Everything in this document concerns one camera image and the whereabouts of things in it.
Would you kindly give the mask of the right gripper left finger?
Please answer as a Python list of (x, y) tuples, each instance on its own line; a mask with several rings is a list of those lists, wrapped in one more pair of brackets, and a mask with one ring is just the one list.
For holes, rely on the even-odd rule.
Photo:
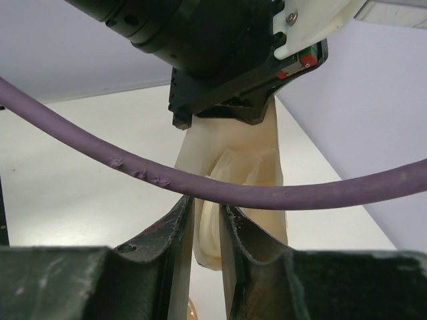
[(149, 263), (193, 235), (193, 198), (183, 196), (172, 209), (115, 250), (131, 261)]

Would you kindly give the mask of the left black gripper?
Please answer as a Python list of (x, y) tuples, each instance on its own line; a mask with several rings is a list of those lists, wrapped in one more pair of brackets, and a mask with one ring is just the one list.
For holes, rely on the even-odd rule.
[(287, 45), (272, 22), (283, 1), (73, 1), (72, 5), (136, 49), (171, 65), (169, 110), (186, 130), (194, 117), (264, 120), (268, 103), (289, 82), (328, 58), (326, 40), (304, 45), (285, 59)]

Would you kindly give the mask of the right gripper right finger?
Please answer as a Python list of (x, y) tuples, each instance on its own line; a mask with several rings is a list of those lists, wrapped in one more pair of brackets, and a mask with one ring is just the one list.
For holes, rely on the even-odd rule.
[(268, 264), (287, 252), (287, 246), (264, 231), (237, 207), (220, 207), (220, 246), (223, 260), (247, 259)]

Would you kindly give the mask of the orange filter box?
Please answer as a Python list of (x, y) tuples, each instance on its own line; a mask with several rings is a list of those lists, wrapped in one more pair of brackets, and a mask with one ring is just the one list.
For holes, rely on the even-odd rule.
[[(233, 119), (195, 118), (186, 131), (175, 168), (238, 185), (281, 186), (276, 101), (264, 120), (248, 125)], [(195, 201), (193, 252), (199, 265), (221, 271), (220, 206)]]

